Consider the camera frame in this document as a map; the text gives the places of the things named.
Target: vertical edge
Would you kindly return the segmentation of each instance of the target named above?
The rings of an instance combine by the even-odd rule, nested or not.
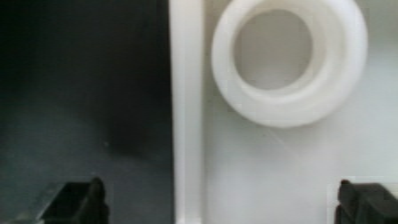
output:
[[[171,0],[176,223],[203,223],[205,0]]]

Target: black plastic piece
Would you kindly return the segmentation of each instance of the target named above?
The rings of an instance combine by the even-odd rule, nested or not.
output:
[[[105,186],[100,178],[89,183],[68,182],[52,187],[27,215],[9,224],[109,224]]]
[[[398,200],[381,184],[342,182],[336,224],[398,224]]]

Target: white surface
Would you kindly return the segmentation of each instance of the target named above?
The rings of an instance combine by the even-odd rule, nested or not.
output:
[[[295,82],[265,90],[247,84],[237,71],[235,43],[247,21],[276,10],[295,13],[306,22],[313,57]],[[318,121],[342,105],[363,74],[368,33],[356,2],[235,0],[221,16],[212,45],[217,86],[240,114],[272,127],[295,127]]]
[[[363,81],[327,119],[286,130],[240,116],[215,86],[210,49],[228,3],[171,1],[178,222],[333,223],[340,180],[398,183],[398,2],[358,1],[370,31]],[[290,14],[249,21],[237,48],[242,78],[285,86],[311,52]]]

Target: dark background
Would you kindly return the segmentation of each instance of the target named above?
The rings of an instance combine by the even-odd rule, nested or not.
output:
[[[166,0],[0,1],[0,223],[103,178],[114,224],[173,223]]]

